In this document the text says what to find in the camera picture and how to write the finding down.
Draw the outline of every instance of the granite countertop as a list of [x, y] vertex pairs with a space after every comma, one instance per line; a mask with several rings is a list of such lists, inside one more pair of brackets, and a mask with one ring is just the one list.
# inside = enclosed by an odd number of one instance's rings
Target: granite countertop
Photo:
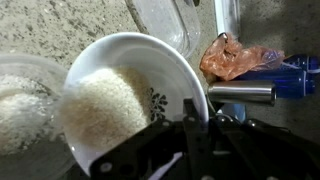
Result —
[[[199, 61], [216, 37], [211, 0], [196, 8], [201, 37], [188, 60], [205, 85]], [[80, 52], [95, 40], [116, 32], [139, 32], [125, 0], [2, 0], [0, 53], [27, 53], [70, 68]], [[86, 179], [74, 167], [62, 179]]]

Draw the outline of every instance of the white rice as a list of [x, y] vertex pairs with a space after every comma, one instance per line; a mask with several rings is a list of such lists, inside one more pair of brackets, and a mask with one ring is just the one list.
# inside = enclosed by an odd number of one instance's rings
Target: white rice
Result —
[[53, 132], [53, 99], [37, 82], [0, 76], [0, 155], [15, 154]]
[[150, 123], [149, 91], [133, 68], [100, 69], [65, 92], [59, 118], [69, 139], [108, 151]]

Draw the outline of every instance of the orange plastic bag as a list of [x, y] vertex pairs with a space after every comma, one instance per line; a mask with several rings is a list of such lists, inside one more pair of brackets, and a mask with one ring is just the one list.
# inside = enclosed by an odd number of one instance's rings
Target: orange plastic bag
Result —
[[283, 51], [262, 46], [243, 49], [231, 35], [223, 33], [206, 50], [201, 59], [200, 70], [208, 83], [215, 76], [229, 81], [249, 70], [277, 69], [284, 57]]

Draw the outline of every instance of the black floral design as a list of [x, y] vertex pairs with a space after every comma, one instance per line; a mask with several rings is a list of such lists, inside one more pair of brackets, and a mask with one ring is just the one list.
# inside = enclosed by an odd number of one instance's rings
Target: black floral design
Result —
[[164, 113], [166, 112], [164, 106], [168, 104], [168, 101], [166, 100], [167, 97], [165, 95], [160, 96], [159, 93], [154, 93], [154, 89], [150, 89], [150, 95], [151, 95], [151, 121], [157, 120], [157, 119], [165, 119], [166, 116]]

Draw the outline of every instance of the blue bottle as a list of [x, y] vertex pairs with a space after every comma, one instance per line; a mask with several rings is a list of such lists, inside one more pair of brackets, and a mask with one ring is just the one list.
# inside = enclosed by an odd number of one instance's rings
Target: blue bottle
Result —
[[279, 98], [299, 99], [315, 89], [313, 76], [302, 69], [249, 71], [236, 80], [272, 80]]
[[285, 59], [280, 66], [280, 70], [303, 69], [305, 71], [319, 69], [319, 59], [316, 56], [297, 54]]

